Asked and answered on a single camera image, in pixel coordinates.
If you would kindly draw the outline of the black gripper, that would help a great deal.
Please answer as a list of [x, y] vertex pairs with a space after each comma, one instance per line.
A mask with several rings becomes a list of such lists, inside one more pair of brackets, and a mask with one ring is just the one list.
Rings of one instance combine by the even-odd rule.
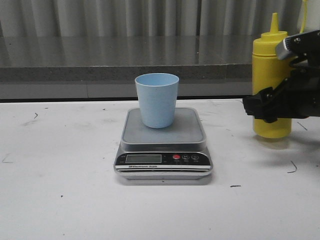
[[276, 55], [284, 60], [297, 56], [289, 65], [290, 76], [277, 88], [267, 87], [257, 94], [244, 97], [242, 104], [247, 115], [265, 123], [279, 118], [305, 119], [320, 115], [320, 52], [293, 52], [276, 48]]

